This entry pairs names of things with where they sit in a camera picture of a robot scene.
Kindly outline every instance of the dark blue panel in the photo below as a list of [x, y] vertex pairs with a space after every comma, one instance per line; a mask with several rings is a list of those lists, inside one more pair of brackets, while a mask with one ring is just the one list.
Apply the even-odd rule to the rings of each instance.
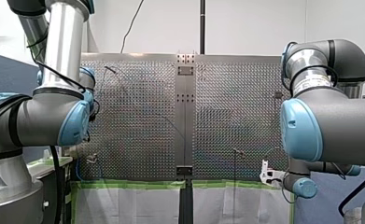
[[[318, 194], [313, 199], [298, 199], [295, 204], [295, 224], [343, 224], [338, 212], [339, 204], [365, 180], [365, 168], [362, 168], [359, 176], [347, 176], [346, 180], [337, 175], [314, 172], [311, 177], [318, 186]], [[365, 190], [351, 200], [344, 211], [361, 207], [364, 203]]]
[[[0, 56], [0, 91], [32, 95], [34, 88], [37, 87], [37, 71], [36, 66]], [[25, 148], [23, 154], [25, 161], [40, 159], [45, 148], [47, 147]]]

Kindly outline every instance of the white wall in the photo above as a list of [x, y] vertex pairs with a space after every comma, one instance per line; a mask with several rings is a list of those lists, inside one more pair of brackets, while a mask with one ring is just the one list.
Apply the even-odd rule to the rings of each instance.
[[[87, 51], [87, 29], [83, 27], [82, 50]], [[0, 0], [0, 55], [24, 63], [34, 64], [27, 46], [27, 40], [22, 30], [19, 18], [14, 14], [7, 0]]]
[[306, 41], [342, 38], [365, 52], [365, 0], [308, 0], [306, 17]]
[[[83, 51], [119, 52], [140, 0], [95, 1]], [[145, 1], [124, 52], [192, 53], [200, 0]], [[365, 52], [365, 0], [207, 0], [206, 53], [280, 55], [289, 41], [345, 38]], [[0, 0], [0, 54], [31, 63], [19, 20]]]
[[[89, 24], [89, 51], [120, 52], [141, 0], [95, 2]], [[199, 49], [198, 0], [145, 1], [127, 37], [124, 52], [192, 53]]]
[[[120, 52], [140, 0], [95, 2], [89, 51]], [[304, 40], [305, 1], [206, 1], [206, 53], [279, 55]], [[124, 52], [192, 53], [200, 47], [200, 0], [145, 1]]]
[[279, 56], [288, 42], [304, 42], [304, 0], [206, 3], [207, 54]]

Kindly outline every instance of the black pole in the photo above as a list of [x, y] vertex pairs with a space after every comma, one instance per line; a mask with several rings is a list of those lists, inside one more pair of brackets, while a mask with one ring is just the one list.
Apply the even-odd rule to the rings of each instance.
[[205, 0], [200, 4], [200, 54], [205, 54]]

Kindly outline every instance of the pegboard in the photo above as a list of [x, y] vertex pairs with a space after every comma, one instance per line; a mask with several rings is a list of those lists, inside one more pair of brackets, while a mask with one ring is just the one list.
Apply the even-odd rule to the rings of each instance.
[[[101, 109], [79, 156], [83, 178], [175, 179], [175, 55], [86, 55]], [[105, 69], [109, 66], [116, 73]]]
[[279, 62], [279, 57], [196, 58], [194, 178], [258, 179], [267, 152], [271, 167], [286, 168], [282, 149], [274, 149], [282, 148], [280, 105], [288, 98]]
[[[186, 158], [192, 158], [195, 179], [259, 178], [261, 159], [281, 147], [279, 111], [288, 93], [280, 82], [280, 58], [196, 55], [194, 61], [193, 77], [181, 78], [177, 55], [83, 55], [82, 64], [96, 72], [101, 104], [90, 124], [91, 141], [78, 151], [82, 159], [97, 153], [99, 162], [81, 162], [83, 178], [175, 179], [176, 161]], [[181, 106], [176, 101], [183, 100], [180, 87], [190, 85], [188, 78], [194, 88], [186, 89], [189, 106]], [[181, 109], [193, 116], [182, 118], [189, 113]], [[175, 130], [186, 118], [193, 123], [191, 144], [185, 128]], [[287, 166], [281, 149], [271, 151], [269, 161], [274, 169]]]

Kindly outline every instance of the bolt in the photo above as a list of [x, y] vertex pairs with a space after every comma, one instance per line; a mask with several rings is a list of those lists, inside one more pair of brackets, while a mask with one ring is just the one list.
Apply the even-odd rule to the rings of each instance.
[[42, 204], [42, 209], [45, 211], [47, 207], [49, 207], [49, 201], [44, 201]]

